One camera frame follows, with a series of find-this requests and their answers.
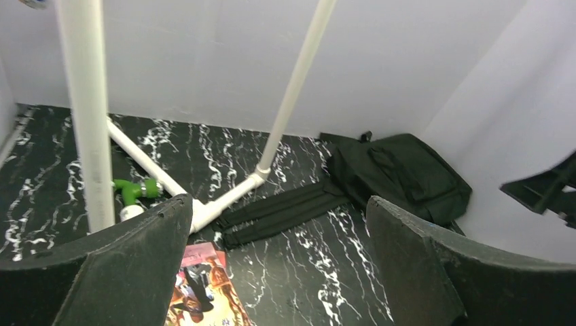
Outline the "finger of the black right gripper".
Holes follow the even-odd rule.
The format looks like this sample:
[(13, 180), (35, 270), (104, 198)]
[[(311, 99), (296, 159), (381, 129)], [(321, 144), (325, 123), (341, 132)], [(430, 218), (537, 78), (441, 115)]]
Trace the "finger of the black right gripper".
[(575, 228), (575, 153), (542, 173), (504, 183), (500, 190), (528, 210), (540, 215), (552, 211)]

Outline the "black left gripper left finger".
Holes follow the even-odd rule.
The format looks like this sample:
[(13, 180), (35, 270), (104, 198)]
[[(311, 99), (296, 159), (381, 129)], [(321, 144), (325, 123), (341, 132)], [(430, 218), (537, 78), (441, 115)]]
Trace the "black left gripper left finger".
[(181, 194), (127, 221), (1, 262), (2, 325), (162, 325), (190, 234)]

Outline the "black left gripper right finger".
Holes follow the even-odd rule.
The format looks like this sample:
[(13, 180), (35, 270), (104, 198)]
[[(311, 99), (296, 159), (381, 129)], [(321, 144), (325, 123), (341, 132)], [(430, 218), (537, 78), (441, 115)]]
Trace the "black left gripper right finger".
[(367, 227), (396, 325), (574, 325), (575, 265), (500, 250), (374, 196)]

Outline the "black student backpack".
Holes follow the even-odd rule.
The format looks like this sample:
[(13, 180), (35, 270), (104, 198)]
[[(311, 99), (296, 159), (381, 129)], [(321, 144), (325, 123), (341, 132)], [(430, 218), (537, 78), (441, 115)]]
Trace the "black student backpack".
[(276, 236), (344, 204), (365, 210), (373, 196), (444, 227), (467, 212), (471, 186), (413, 134), (373, 140), (370, 132), (358, 139), (322, 133), (320, 139), (333, 146), (328, 176), (222, 214), (214, 229), (224, 248)]

